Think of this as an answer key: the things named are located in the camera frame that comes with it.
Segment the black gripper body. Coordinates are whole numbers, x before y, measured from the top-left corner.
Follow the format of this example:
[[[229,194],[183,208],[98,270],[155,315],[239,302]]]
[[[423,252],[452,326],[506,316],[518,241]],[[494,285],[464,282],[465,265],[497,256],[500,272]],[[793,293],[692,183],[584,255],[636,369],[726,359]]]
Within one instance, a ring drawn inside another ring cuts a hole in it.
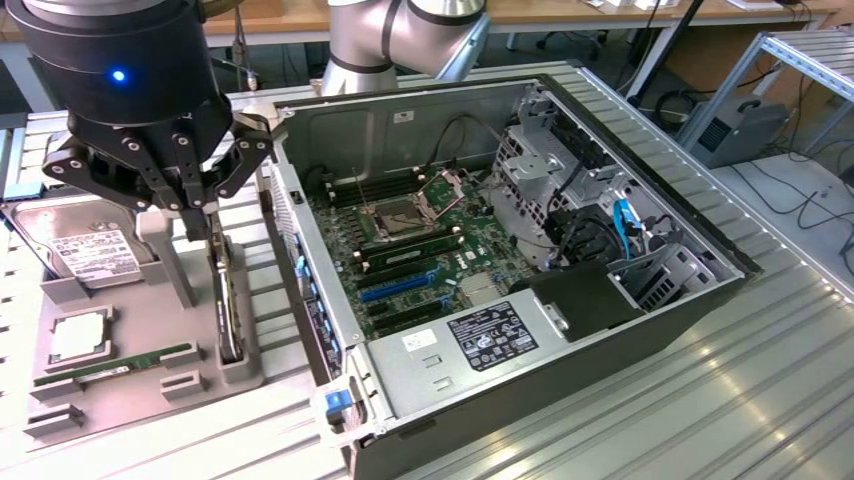
[[[198,1],[11,1],[7,9],[79,140],[163,168],[201,165],[233,123]]]

